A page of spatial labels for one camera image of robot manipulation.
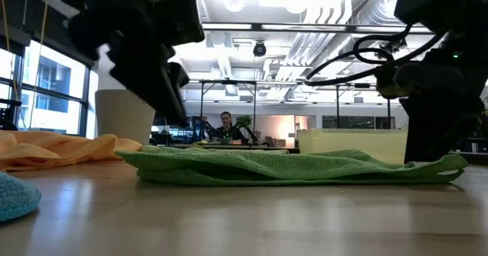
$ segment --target table surface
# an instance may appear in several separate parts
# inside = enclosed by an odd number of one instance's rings
[[[453,184],[175,187],[123,162],[14,173],[38,211],[0,223],[0,255],[488,255],[488,171]]]

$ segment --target man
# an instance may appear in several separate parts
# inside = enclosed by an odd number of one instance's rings
[[[222,121],[222,126],[215,130],[218,138],[226,140],[245,139],[241,131],[232,125],[232,115],[228,111],[222,112],[220,120]]]

